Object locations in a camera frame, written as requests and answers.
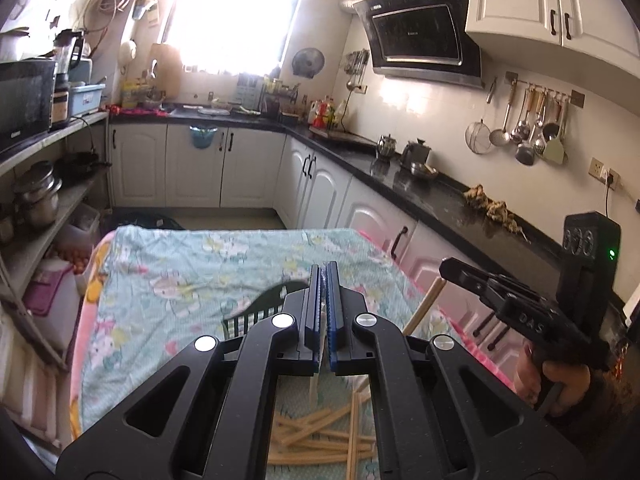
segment power outlet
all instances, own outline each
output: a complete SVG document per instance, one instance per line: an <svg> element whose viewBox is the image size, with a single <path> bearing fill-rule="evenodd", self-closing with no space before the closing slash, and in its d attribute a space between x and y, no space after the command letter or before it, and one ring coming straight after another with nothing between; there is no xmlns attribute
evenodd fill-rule
<svg viewBox="0 0 640 480"><path fill-rule="evenodd" d="M616 173L611 168L607 168L603 163L601 163L597 158L591 159L591 165L589 166L589 174L599 180L603 184L607 184L607 175L610 174L613 177L613 182L611 183L610 188L615 190L620 183L620 175Z"/></svg>

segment blender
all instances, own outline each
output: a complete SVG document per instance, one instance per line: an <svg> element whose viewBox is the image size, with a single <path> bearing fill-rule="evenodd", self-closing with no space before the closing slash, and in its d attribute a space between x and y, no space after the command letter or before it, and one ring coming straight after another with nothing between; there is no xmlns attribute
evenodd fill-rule
<svg viewBox="0 0 640 480"><path fill-rule="evenodd" d="M56 89L51 109L51 129L57 130L69 124L69 69L80 64L84 47L84 31L72 31L70 28L60 32L53 42L53 59L57 62Z"/></svg>

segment silver screw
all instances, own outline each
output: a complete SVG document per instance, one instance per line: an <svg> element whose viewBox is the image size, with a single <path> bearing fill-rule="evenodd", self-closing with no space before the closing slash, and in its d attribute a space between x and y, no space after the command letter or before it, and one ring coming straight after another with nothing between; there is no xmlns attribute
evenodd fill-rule
<svg viewBox="0 0 640 480"><path fill-rule="evenodd" d="M273 316L273 318L271 318L271 322L278 328L287 328L293 325L295 319L293 319L293 316L291 316L290 314L276 314L275 316Z"/></svg>
<svg viewBox="0 0 640 480"><path fill-rule="evenodd" d="M215 337L210 335L204 335L196 339L195 347L199 352L208 352L209 350L213 350L218 342Z"/></svg>
<svg viewBox="0 0 640 480"><path fill-rule="evenodd" d="M448 335L439 335L433 340L433 345L438 350L451 350L456 344Z"/></svg>
<svg viewBox="0 0 640 480"><path fill-rule="evenodd" d="M356 323L360 326L374 326L378 319L373 314L360 314L356 318Z"/></svg>

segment pile of chopsticks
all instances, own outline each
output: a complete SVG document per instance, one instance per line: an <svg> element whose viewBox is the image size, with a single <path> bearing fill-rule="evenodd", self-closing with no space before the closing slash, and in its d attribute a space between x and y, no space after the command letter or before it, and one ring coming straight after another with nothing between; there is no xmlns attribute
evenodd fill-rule
<svg viewBox="0 0 640 480"><path fill-rule="evenodd" d="M360 405L369 392L351 394L351 403L337 410L326 408L301 418L276 414L273 417L268 465L318 465L347 463L347 479L356 476L358 460L373 458L376 438L358 434ZM350 430L327 427L350 414Z"/></svg>

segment human hand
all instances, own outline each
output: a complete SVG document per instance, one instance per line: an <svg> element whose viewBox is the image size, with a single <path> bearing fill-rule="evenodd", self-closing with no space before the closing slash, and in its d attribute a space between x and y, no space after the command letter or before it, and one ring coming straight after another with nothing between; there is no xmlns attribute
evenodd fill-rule
<svg viewBox="0 0 640 480"><path fill-rule="evenodd" d="M533 408L538 402L542 378L531 358L533 348L526 342L518 356L513 387L516 394ZM558 400L551 406L549 413L560 416L578 404L587 393L591 384L591 373L586 365L568 365L545 361L542 364L543 374L554 383L564 384Z"/></svg>

